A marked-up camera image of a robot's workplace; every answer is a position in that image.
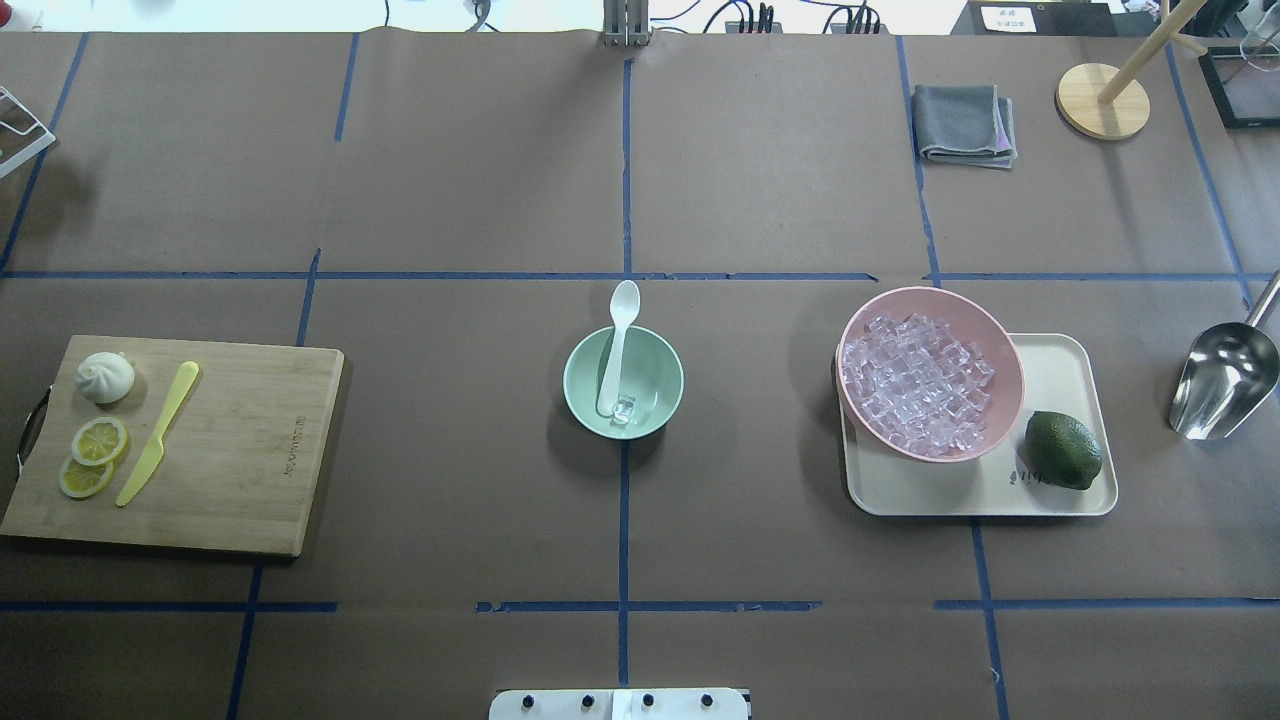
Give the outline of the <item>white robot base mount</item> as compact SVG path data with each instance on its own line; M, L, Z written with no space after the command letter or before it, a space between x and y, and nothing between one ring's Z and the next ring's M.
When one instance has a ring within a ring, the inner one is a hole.
M750 719L750 693L731 687L509 689L489 719Z

